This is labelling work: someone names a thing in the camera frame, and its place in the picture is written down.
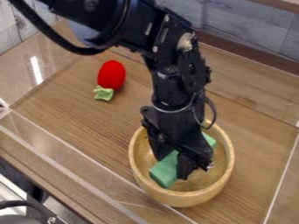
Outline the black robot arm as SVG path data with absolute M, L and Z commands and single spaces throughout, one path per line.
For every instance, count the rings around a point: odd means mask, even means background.
M 24 0 L 8 0 L 39 31 L 62 48 L 81 55 L 123 46 L 141 53 L 153 75 L 153 104 L 141 109 L 154 156 L 163 160 L 174 150 L 177 177 L 187 179 L 213 167 L 214 151 L 205 139 L 206 95 L 211 68 L 199 50 L 193 23 L 155 0 L 38 0 L 51 13 L 69 19 L 86 44 L 74 45 L 46 23 Z

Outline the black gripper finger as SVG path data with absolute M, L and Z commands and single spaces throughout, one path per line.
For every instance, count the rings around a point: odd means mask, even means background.
M 191 157 L 186 153 L 181 153 L 178 156 L 177 176 L 178 179 L 186 180 L 191 173 L 202 166 L 202 159 L 199 157 Z
M 155 159 L 161 161 L 175 150 L 175 146 L 167 135 L 155 127 L 147 129 L 147 135 Z

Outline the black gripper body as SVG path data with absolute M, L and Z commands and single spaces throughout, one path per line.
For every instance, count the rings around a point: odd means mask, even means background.
M 157 107 L 145 106 L 141 109 L 143 115 L 143 126 L 146 129 L 155 127 L 169 137 L 173 143 L 186 147 L 190 151 L 198 151 L 201 133 L 205 130 L 206 107 L 190 106 L 183 110 L 162 111 Z

